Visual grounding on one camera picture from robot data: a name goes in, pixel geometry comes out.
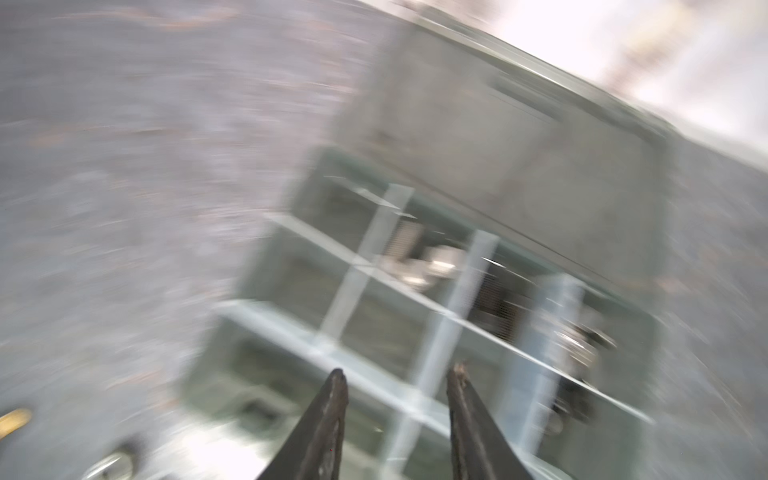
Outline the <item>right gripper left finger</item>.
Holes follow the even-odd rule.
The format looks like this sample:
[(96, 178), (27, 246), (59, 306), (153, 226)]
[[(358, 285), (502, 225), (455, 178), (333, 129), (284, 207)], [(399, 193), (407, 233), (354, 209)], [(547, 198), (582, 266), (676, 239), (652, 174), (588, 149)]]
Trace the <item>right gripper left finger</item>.
[(348, 404), (347, 379), (336, 368), (257, 479), (338, 479)]

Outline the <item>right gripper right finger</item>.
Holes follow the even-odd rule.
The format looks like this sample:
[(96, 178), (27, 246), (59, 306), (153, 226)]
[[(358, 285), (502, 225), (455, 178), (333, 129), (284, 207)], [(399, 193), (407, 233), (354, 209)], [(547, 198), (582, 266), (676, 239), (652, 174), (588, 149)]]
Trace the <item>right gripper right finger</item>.
[(532, 480), (470, 381), (466, 366), (446, 375), (452, 475), (459, 480)]

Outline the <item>green compartment organizer box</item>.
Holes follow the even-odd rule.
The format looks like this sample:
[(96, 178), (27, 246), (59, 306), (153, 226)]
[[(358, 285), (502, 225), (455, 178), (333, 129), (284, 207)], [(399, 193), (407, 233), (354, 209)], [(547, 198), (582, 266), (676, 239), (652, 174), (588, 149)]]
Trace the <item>green compartment organizer box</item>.
[(326, 376), (346, 479), (445, 479), (461, 364), (536, 479), (628, 479), (677, 131), (425, 9), (339, 119), (183, 388), (266, 466)]

